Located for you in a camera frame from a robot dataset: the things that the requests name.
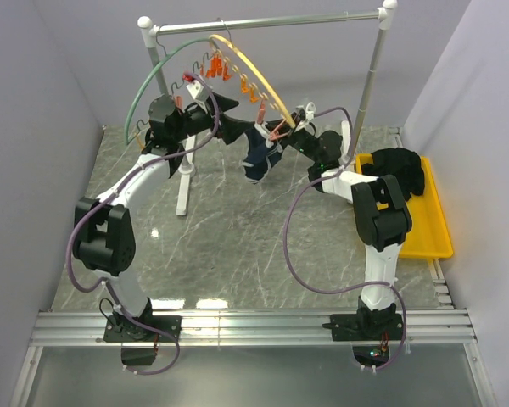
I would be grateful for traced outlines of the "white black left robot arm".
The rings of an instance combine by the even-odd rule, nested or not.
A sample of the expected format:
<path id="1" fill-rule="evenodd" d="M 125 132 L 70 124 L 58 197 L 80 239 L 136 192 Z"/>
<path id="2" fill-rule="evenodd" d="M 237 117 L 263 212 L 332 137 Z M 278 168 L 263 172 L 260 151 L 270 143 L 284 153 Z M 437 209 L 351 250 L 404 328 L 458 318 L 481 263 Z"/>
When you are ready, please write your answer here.
<path id="1" fill-rule="evenodd" d="M 227 115 L 238 101 L 207 91 L 199 81 L 188 90 L 193 101 L 186 108 L 166 95 L 150 104 L 143 149 L 134 166 L 107 192 L 97 198 L 82 198 L 75 208 L 66 254 L 69 279 L 85 293 L 87 287 L 75 278 L 73 259 L 94 271 L 111 297 L 113 310 L 107 318 L 111 331 L 133 342 L 159 336 L 174 340 L 177 328 L 176 323 L 166 329 L 159 327 L 151 301 L 131 270 L 137 249 L 133 213 L 179 171 L 184 156 L 200 147 L 195 143 L 187 148 L 187 139 L 204 133 L 208 141 L 217 137 L 231 143 L 252 127 L 249 121 Z"/>

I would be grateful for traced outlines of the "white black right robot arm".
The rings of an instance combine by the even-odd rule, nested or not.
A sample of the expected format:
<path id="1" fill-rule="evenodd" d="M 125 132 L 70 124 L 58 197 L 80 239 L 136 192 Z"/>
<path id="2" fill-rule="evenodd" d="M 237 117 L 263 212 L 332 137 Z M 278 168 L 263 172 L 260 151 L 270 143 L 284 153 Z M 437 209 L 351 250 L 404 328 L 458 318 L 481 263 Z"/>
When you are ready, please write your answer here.
<path id="1" fill-rule="evenodd" d="M 308 157 L 308 186 L 344 199 L 353 207 L 355 229 L 365 246 L 364 281 L 354 320 L 334 325 L 356 341 L 406 336 L 405 302 L 394 286 L 397 262 L 412 218 L 395 176 L 364 176 L 347 169 L 354 157 L 355 137 L 349 141 L 336 131 L 319 137 L 296 127 L 285 144 Z"/>

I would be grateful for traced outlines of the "yellow clip hanger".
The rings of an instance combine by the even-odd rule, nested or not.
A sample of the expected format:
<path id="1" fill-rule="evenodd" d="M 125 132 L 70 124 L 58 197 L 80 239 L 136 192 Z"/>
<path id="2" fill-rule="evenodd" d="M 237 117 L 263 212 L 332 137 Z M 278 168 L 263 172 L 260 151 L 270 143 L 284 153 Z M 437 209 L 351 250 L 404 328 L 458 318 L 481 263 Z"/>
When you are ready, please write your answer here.
<path id="1" fill-rule="evenodd" d="M 217 22 L 222 25 L 227 33 L 227 37 L 219 34 L 211 34 L 209 38 L 213 38 L 220 51 L 216 51 L 213 55 L 212 68 L 210 71 L 219 76 L 223 81 L 228 81 L 233 77 L 237 77 L 240 82 L 240 75 L 244 74 L 249 79 L 249 84 L 254 83 L 258 87 L 260 102 L 264 100 L 266 107 L 269 107 L 280 114 L 282 120 L 286 120 L 293 125 L 293 117 L 288 108 L 283 103 L 277 92 L 271 86 L 270 82 L 263 76 L 256 65 L 241 51 L 232 41 L 232 35 L 227 23 L 223 19 Z"/>

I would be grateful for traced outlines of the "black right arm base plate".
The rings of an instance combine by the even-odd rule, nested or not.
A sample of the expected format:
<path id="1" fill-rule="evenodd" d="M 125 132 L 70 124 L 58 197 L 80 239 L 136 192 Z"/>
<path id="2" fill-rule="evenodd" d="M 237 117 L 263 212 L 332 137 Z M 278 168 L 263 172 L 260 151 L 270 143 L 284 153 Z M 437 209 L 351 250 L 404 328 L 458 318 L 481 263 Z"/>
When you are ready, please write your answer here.
<path id="1" fill-rule="evenodd" d="M 400 340 L 405 324 L 401 315 L 372 318 L 371 316 L 334 314 L 322 327 L 331 331 L 334 342 Z"/>

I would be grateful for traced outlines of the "pink end clothespin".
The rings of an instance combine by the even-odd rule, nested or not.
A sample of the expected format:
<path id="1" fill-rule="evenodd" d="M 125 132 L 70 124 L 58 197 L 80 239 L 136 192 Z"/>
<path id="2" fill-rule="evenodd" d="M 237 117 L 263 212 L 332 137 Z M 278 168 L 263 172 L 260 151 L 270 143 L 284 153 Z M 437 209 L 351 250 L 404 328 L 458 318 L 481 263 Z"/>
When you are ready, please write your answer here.
<path id="1" fill-rule="evenodd" d="M 267 128 L 267 130 L 269 133 L 266 138 L 266 146 L 271 148 L 278 140 L 288 135 L 289 127 L 285 120 L 281 120 L 271 129 Z"/>

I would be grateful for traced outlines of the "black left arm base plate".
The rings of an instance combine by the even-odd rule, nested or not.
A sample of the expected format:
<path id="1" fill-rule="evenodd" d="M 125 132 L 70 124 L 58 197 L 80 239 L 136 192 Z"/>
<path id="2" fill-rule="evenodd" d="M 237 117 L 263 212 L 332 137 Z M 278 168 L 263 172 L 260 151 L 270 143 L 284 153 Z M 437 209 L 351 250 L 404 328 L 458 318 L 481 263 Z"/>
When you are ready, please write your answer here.
<path id="1" fill-rule="evenodd" d="M 149 367 L 157 359 L 158 345 L 177 342 L 182 329 L 179 315 L 149 316 L 147 321 L 132 323 L 125 316 L 108 318 L 103 342 L 119 344 L 120 357 L 128 367 Z"/>

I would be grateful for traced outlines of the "navy blue underwear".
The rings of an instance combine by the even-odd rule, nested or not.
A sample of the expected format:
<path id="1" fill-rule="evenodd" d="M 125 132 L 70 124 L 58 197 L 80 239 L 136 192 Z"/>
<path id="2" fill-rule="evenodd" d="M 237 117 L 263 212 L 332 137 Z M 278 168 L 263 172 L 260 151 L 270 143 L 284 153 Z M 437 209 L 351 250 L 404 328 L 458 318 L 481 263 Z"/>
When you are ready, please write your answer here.
<path id="1" fill-rule="evenodd" d="M 262 181 L 269 171 L 282 159 L 283 147 L 269 140 L 269 133 L 255 124 L 245 132 L 249 148 L 241 165 L 247 180 Z"/>

